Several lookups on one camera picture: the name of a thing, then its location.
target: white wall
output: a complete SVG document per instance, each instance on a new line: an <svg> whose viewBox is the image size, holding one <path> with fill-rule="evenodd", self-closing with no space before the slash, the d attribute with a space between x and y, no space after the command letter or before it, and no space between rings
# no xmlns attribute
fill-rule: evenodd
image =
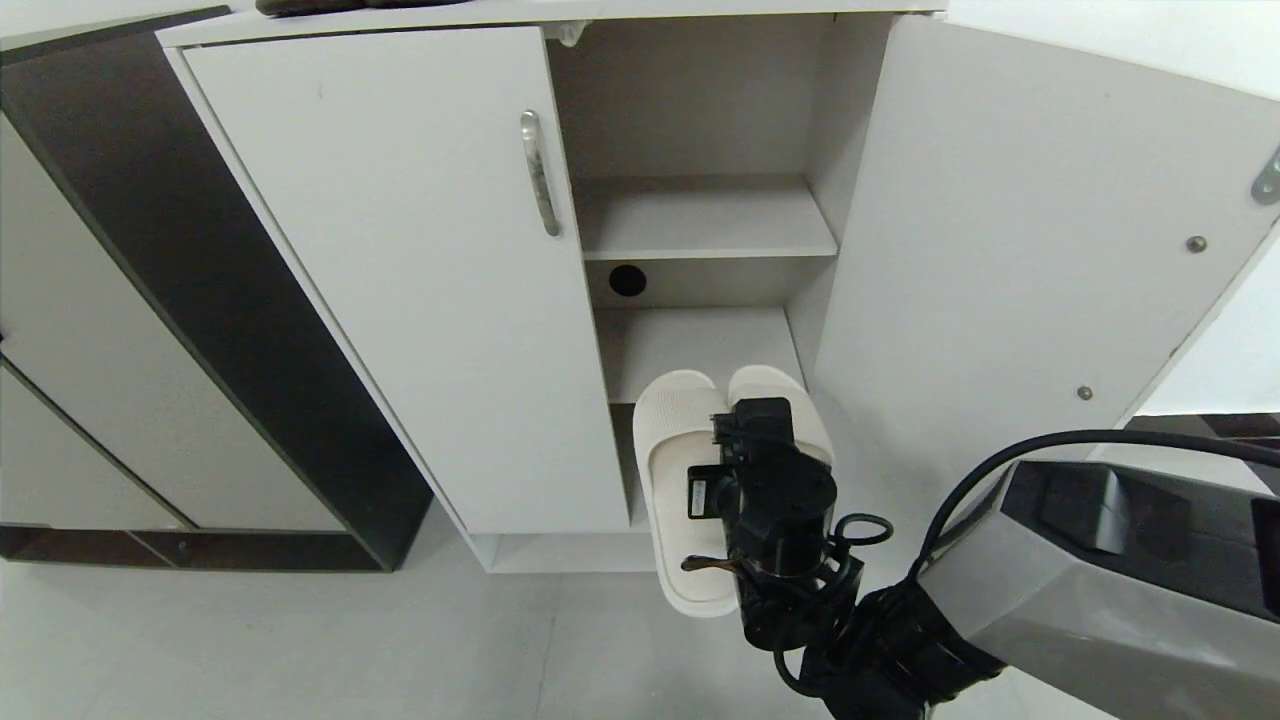
<svg viewBox="0 0 1280 720"><path fill-rule="evenodd" d="M1280 1L951 0L948 20L1280 100ZM1260 170L1263 161L1258 158ZM1139 413L1280 411L1277 238L1280 228L1268 238L1270 251L1175 359Z"/></svg>

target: cabinet shelf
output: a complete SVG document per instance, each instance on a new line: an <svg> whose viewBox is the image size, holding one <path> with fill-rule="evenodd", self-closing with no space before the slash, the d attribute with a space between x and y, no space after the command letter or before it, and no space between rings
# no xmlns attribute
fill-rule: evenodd
<svg viewBox="0 0 1280 720"><path fill-rule="evenodd" d="M573 187L586 260L836 254L800 176L602 178Z"/></svg>
<svg viewBox="0 0 1280 720"><path fill-rule="evenodd" d="M613 404L635 402L671 370L703 372L722 391L742 365L773 365L800 379L781 309L596 310L595 331Z"/></svg>

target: metal door handle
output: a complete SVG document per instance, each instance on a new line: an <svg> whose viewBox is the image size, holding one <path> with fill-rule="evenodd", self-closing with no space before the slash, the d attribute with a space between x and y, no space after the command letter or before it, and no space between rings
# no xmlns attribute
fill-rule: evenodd
<svg viewBox="0 0 1280 720"><path fill-rule="evenodd" d="M543 165L543 132L538 113L525 110L520 114L520 137L525 141L525 161L529 163L529 179L534 183L534 200L543 215L547 234L559 234L559 220L556 219L556 206L552 205L552 191L547 186L547 168Z"/></svg>

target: white slipper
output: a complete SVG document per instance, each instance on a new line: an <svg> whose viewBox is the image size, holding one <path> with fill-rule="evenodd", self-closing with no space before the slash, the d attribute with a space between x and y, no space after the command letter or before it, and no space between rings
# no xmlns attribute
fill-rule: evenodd
<svg viewBox="0 0 1280 720"><path fill-rule="evenodd" d="M737 401L745 397L786 397L791 402L791 427L796 447L805 455L835 468L836 452L832 450L827 427L822 424L822 416L818 415L813 398L795 378L769 365L740 368L728 380L728 404L737 405Z"/></svg>
<svg viewBox="0 0 1280 720"><path fill-rule="evenodd" d="M719 447L712 443L712 415L719 413L728 413L728 407L710 378L676 370L649 383L636 400L631 421L658 580L667 602L692 618L737 609L732 573L680 569L690 555L726 555L721 521L690 520L687 507L689 468L719 464Z"/></svg>

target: round hole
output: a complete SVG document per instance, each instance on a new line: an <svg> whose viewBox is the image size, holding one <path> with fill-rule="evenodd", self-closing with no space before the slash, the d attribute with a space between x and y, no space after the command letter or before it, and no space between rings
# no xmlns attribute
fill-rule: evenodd
<svg viewBox="0 0 1280 720"><path fill-rule="evenodd" d="M622 297L635 297L644 292L649 278L635 265L618 265L609 273L609 287Z"/></svg>

